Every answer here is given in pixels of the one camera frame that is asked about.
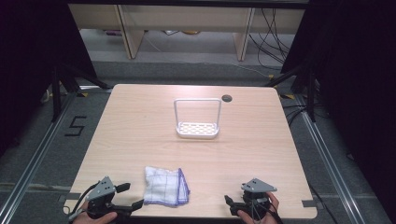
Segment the black curtain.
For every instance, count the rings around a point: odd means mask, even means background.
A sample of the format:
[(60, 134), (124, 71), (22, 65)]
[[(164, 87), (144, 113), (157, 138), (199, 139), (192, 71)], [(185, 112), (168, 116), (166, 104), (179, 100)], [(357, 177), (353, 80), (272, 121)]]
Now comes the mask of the black curtain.
[(396, 224), (396, 0), (307, 0), (284, 72), (301, 64), (327, 21), (320, 92), (347, 148)]
[(57, 65), (96, 73), (62, 0), (0, 0), (0, 157), (32, 116)]

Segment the person's right hand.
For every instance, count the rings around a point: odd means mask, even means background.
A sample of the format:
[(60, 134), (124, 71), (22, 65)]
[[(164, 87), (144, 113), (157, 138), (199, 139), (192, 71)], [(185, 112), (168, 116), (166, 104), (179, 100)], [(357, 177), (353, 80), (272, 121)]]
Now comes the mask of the person's right hand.
[(245, 224), (278, 224), (274, 214), (277, 213), (277, 208), (279, 206), (279, 201), (276, 196), (272, 192), (268, 192), (269, 200), (271, 202), (271, 206), (269, 208), (269, 212), (260, 220), (254, 220), (250, 217), (249, 214), (243, 211), (238, 212), (238, 216), (242, 219)]

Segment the light wooden desk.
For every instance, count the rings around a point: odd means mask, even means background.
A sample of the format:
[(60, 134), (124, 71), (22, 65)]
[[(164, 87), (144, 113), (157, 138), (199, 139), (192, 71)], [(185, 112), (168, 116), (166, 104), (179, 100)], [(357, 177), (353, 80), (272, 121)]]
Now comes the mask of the light wooden desk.
[(133, 59), (146, 30), (226, 32), (233, 34), (237, 59), (245, 59), (250, 33), (272, 30), (294, 35), (302, 9), (258, 7), (155, 7), (70, 4), (79, 29), (119, 30), (127, 57)]

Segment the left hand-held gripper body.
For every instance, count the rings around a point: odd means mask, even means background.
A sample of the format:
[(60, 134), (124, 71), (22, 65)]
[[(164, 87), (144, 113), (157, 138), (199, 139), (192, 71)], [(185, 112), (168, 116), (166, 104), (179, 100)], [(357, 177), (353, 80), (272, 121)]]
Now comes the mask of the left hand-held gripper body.
[(115, 196), (116, 187), (108, 176), (105, 176), (93, 188), (87, 196), (87, 214), (90, 218), (103, 217), (112, 211), (112, 199)]

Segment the white cloth with purple edge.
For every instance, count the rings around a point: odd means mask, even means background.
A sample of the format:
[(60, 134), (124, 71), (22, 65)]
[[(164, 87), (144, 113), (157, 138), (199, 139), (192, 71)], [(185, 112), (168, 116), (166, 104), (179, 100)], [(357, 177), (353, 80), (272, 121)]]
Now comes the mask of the white cloth with purple edge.
[(191, 191), (180, 168), (170, 171), (147, 166), (145, 178), (145, 204), (177, 207), (189, 202)]

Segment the person's left hand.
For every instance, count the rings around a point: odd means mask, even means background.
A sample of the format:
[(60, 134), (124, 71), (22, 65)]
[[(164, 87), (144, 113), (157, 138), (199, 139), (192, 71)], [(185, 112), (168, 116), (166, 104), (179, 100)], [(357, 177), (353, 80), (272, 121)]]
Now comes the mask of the person's left hand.
[(110, 212), (100, 218), (92, 219), (86, 212), (82, 212), (73, 220), (72, 224), (110, 224), (117, 216), (116, 212)]

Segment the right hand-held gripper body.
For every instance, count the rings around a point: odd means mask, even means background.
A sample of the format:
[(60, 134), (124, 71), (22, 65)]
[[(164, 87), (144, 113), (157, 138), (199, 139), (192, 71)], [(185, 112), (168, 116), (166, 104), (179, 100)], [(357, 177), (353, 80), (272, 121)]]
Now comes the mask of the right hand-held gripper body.
[(253, 178), (241, 186), (243, 190), (243, 201), (246, 206), (246, 212), (254, 219), (262, 219), (269, 210), (271, 202), (269, 192), (277, 191), (277, 188)]

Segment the white rack with handle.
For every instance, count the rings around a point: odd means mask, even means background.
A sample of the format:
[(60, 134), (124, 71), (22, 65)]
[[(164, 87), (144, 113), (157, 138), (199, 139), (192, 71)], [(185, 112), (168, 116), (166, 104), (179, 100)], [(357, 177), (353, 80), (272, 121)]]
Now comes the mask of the white rack with handle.
[[(194, 116), (195, 121), (182, 120), (179, 115), (181, 104), (187, 103), (186, 112)], [(208, 119), (204, 113), (210, 109), (211, 105), (216, 106), (215, 119), (213, 121), (203, 121)], [(174, 111), (176, 119), (176, 132), (181, 138), (190, 139), (214, 139), (219, 133), (219, 118), (221, 111), (221, 100), (219, 98), (176, 98), (174, 100)]]

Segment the aluminium floor rail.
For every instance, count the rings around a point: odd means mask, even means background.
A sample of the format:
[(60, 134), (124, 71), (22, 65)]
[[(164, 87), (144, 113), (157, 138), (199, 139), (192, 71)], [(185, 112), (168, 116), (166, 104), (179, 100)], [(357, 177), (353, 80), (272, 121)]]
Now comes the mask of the aluminium floor rail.
[(304, 119), (304, 123), (310, 132), (311, 137), (316, 145), (318, 150), (318, 154), (320, 155), (324, 166), (326, 167), (327, 173), (332, 180), (332, 184), (339, 196), (339, 199), (346, 210), (346, 213), (349, 217), (349, 220), (352, 224), (366, 224), (361, 210), (352, 195), (352, 191), (347, 185), (346, 180), (340, 173), (339, 168), (337, 167), (335, 160), (332, 157), (332, 154), (326, 145), (317, 124), (312, 120), (311, 116), (308, 114), (308, 103), (304, 100), (304, 97), (301, 95), (296, 96), (296, 101), (298, 105), (305, 106), (305, 112), (302, 114)]
[(59, 127), (62, 125), (69, 106), (73, 103), (76, 97), (77, 95), (75, 93), (68, 93), (65, 96), (64, 101), (61, 104), (61, 111), (54, 119), (51, 120), (48, 129), (35, 149), (35, 153), (25, 166), (18, 181), (13, 185), (12, 191), (7, 196), (7, 199), (0, 207), (0, 224), (8, 224), (14, 216), (25, 192), (28, 190), (31, 181), (35, 176), (35, 173), (49, 151), (50, 144), (53, 142), (54, 136), (58, 132)]

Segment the black metal stand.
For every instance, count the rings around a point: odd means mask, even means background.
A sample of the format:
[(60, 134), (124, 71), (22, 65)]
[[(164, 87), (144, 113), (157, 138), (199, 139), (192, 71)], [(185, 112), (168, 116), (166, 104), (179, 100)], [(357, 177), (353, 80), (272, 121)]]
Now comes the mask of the black metal stand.
[(269, 83), (265, 84), (265, 87), (274, 87), (277, 84), (287, 80), (288, 78), (296, 76), (296, 80), (292, 84), (292, 90), (295, 92), (301, 91), (303, 87), (306, 87), (307, 90), (307, 103), (306, 103), (306, 111), (308, 113), (309, 118), (311, 118), (312, 122), (315, 122), (314, 115), (314, 97), (315, 97), (315, 81), (316, 74), (312, 68), (308, 65), (298, 65), (295, 68), (289, 70), (285, 74), (280, 77), (271, 80)]
[(67, 63), (58, 63), (52, 69), (51, 87), (52, 87), (52, 101), (53, 101), (53, 116), (52, 121), (60, 117), (62, 112), (61, 105), (61, 90), (60, 84), (63, 84), (68, 93), (78, 93), (81, 87), (78, 85), (76, 78), (82, 77), (83, 79), (98, 86), (102, 90), (111, 90), (112, 86), (99, 80), (96, 73), (90, 75)]

